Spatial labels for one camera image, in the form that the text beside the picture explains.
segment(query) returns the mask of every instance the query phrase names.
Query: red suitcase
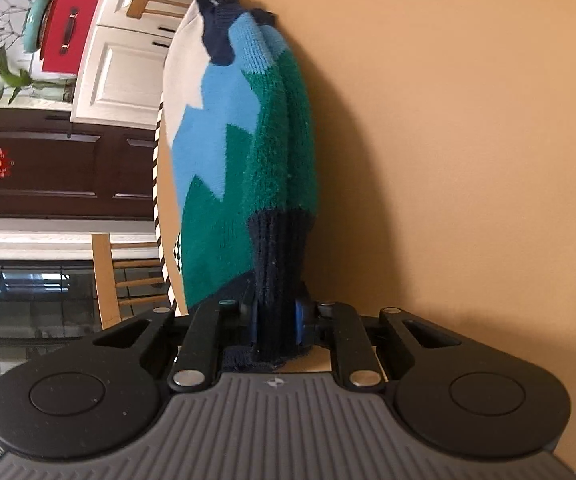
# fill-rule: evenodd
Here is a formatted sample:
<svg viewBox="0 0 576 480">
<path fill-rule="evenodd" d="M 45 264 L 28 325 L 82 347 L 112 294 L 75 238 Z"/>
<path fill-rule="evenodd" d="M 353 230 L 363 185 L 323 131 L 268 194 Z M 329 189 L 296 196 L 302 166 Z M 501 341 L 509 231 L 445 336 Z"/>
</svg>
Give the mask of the red suitcase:
<svg viewBox="0 0 576 480">
<path fill-rule="evenodd" d="M 99 0 L 57 0 L 44 38 L 43 72 L 77 74 Z"/>
</svg>

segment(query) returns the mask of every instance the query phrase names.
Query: green plant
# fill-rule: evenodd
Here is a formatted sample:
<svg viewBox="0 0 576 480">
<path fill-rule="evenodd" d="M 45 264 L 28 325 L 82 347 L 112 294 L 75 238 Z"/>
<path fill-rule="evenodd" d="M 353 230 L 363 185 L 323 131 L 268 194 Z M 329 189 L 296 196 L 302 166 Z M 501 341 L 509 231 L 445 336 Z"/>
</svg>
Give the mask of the green plant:
<svg viewBox="0 0 576 480">
<path fill-rule="evenodd" d="M 4 91 L 6 88 L 13 88 L 12 96 L 8 101 L 8 104 L 16 99 L 17 95 L 26 88 L 36 88 L 37 90 L 42 88 L 63 88 L 66 83 L 63 81 L 46 81 L 46 80 L 36 80 L 30 76 L 30 73 L 24 69 L 20 68 L 18 74 L 12 73 L 10 67 L 8 66 L 7 54 L 5 52 L 5 46 L 0 48 L 0 76 L 4 82 L 4 86 L 0 88 L 0 100 L 4 96 Z"/>
</svg>

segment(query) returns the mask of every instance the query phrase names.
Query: gray ribbed panel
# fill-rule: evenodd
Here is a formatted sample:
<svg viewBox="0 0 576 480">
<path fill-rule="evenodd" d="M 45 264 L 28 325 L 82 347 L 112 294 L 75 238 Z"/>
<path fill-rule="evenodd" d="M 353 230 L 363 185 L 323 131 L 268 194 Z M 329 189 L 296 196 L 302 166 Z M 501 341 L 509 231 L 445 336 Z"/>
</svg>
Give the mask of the gray ribbed panel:
<svg viewBox="0 0 576 480">
<path fill-rule="evenodd" d="M 277 385 L 275 378 L 283 384 Z M 207 392 L 173 397 L 148 434 L 103 458 L 64 464 L 11 454 L 0 459 L 0 480 L 118 479 L 575 480 L 576 476 L 546 452 L 496 464 L 441 454 L 400 428 L 380 397 L 348 392 L 330 374 L 223 374 Z"/>
</svg>

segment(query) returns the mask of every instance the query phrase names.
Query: black handle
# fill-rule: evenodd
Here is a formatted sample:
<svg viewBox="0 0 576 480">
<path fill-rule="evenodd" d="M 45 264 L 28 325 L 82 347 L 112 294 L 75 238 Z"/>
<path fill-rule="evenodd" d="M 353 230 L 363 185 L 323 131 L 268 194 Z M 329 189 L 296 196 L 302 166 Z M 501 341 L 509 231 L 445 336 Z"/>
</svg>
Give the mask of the black handle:
<svg viewBox="0 0 576 480">
<path fill-rule="evenodd" d="M 70 16 L 68 18 L 68 23 L 66 23 L 66 31 L 63 33 L 63 42 L 61 44 L 61 50 L 59 54 L 65 56 L 70 49 L 70 41 L 72 41 L 72 34 L 74 33 L 74 24 L 76 23 L 76 17 L 79 14 L 79 9 L 76 7 L 71 7 Z"/>
</svg>

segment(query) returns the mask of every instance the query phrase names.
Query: teal bowl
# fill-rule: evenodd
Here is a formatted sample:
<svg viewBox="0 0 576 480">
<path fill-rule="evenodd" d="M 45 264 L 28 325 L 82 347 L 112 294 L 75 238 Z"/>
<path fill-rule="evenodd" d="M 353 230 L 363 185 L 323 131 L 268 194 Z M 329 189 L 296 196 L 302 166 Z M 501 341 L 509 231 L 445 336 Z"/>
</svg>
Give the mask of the teal bowl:
<svg viewBox="0 0 576 480">
<path fill-rule="evenodd" d="M 34 0 L 23 23 L 23 50 L 32 53 L 39 50 L 39 31 L 43 15 L 52 0 Z"/>
</svg>

